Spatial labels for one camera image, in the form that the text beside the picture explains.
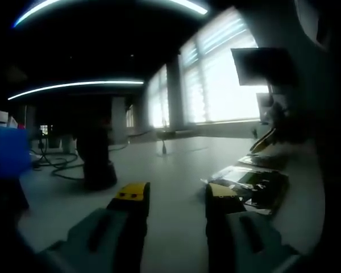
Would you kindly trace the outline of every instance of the black cylindrical object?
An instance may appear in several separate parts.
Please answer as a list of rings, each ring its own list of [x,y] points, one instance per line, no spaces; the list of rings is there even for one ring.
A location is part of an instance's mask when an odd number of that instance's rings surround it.
[[[104,128],[79,132],[77,151],[84,161],[85,186],[87,189],[106,189],[117,182],[114,165],[109,161],[109,140]]]

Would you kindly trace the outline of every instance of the white table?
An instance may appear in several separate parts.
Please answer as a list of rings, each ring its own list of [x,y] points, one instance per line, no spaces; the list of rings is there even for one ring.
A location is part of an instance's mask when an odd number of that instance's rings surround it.
[[[94,209],[105,207],[117,191],[131,182],[151,182],[148,234],[145,238],[143,272],[207,272],[205,236],[205,184],[201,178],[234,164],[248,153],[251,139],[196,137],[129,145],[110,154],[118,175],[115,187],[98,193],[79,190],[78,183],[49,175],[51,169],[22,177],[31,205],[19,228],[40,251]],[[290,188],[273,220],[283,240],[301,253],[312,251],[319,241],[325,197],[317,158],[311,145],[284,147],[292,158],[286,168]],[[82,176],[82,169],[66,175]]]

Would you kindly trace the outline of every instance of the ceiling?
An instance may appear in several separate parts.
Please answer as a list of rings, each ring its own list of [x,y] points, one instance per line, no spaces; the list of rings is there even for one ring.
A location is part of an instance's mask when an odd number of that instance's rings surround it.
[[[226,7],[212,2],[198,1],[209,10],[201,16],[141,0],[69,0],[42,9],[15,28],[13,23],[32,1],[0,4],[5,11],[0,16],[0,99],[67,82],[147,81]],[[25,76],[8,83],[4,71],[12,65]]]

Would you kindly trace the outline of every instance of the cable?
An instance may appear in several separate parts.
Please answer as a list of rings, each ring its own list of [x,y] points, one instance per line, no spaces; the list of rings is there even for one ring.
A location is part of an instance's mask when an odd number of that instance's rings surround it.
[[[148,134],[150,132],[152,132],[153,130],[149,130],[146,132],[143,132],[141,134],[136,134],[136,135],[129,135],[129,138],[133,138],[133,137],[139,137],[141,135],[145,135]],[[78,155],[77,154],[73,154],[73,153],[63,153],[63,152],[47,152],[48,150],[48,138],[46,138],[45,141],[45,145],[43,145],[43,138],[44,134],[42,133],[40,138],[39,138],[39,144],[40,144],[40,151],[41,151],[41,157],[40,159],[38,159],[37,161],[33,162],[33,169],[36,171],[40,171],[40,167],[54,167],[55,169],[51,172],[51,175],[53,176],[58,176],[64,179],[68,179],[68,180],[75,180],[75,181],[83,181],[83,179],[79,179],[79,178],[73,178],[73,177],[69,177],[69,176],[65,176],[65,175],[61,175],[58,172],[60,171],[65,171],[66,169],[74,169],[74,168],[78,168],[78,167],[82,167],[84,164],[77,164],[77,165],[73,165],[73,166],[68,166],[68,164],[75,162],[78,159]],[[127,146],[129,145],[129,142],[127,142],[124,146],[120,147],[120,148],[113,148],[113,149],[109,149],[109,152],[113,152],[113,151],[120,151],[125,149]],[[37,152],[35,152],[34,150],[31,150],[34,154],[39,155]],[[51,162],[50,159],[48,159],[48,155],[63,155],[63,156],[73,156],[73,158],[71,160],[68,160],[66,158],[56,158],[55,160],[63,160],[63,162],[59,162],[59,163],[53,163]]]
[[[109,152],[120,151],[120,150],[122,150],[122,149],[125,149],[127,146],[129,146],[129,143],[128,143],[128,142],[127,142],[123,147],[114,148],[114,149],[109,149]]]
[[[129,137],[129,138],[140,137],[141,135],[145,135],[145,134],[151,133],[151,132],[153,132],[153,131],[154,131],[154,130],[149,130],[149,131],[145,131],[145,132],[140,133],[140,134],[129,135],[128,137]]]

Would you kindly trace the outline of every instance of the ceiling light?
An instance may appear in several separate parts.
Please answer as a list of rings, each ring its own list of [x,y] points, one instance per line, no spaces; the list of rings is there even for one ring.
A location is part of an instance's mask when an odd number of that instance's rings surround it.
[[[185,6],[191,10],[194,10],[194,11],[202,14],[202,15],[207,13],[206,9],[204,9],[203,7],[200,7],[199,5],[196,5],[195,3],[192,3],[191,1],[188,1],[188,0],[169,0],[169,1],[172,1],[174,3]]]
[[[50,4],[53,4],[55,2],[58,2],[60,0],[46,0],[42,3],[40,3],[39,5],[33,7],[32,9],[30,9],[29,11],[27,11],[26,13],[24,13],[24,15],[22,15],[14,24],[13,27],[16,27],[19,23],[21,23],[22,21],[24,21],[25,19],[27,19],[30,15],[36,13],[38,10],[41,10],[44,7],[49,6]]]
[[[69,87],[69,86],[79,86],[79,85],[98,85],[98,84],[106,84],[106,85],[143,85],[144,82],[142,81],[86,81],[86,82],[74,82],[71,84],[60,84],[60,85],[53,85],[53,86],[47,86],[43,88],[38,88],[34,89],[31,91],[26,91],[24,93],[17,94],[15,96],[12,96],[8,98],[7,100],[12,100],[13,98],[18,98],[24,95],[28,95],[31,93],[39,92],[39,91],[44,91],[48,89],[53,89],[53,88],[62,88],[62,87]]]

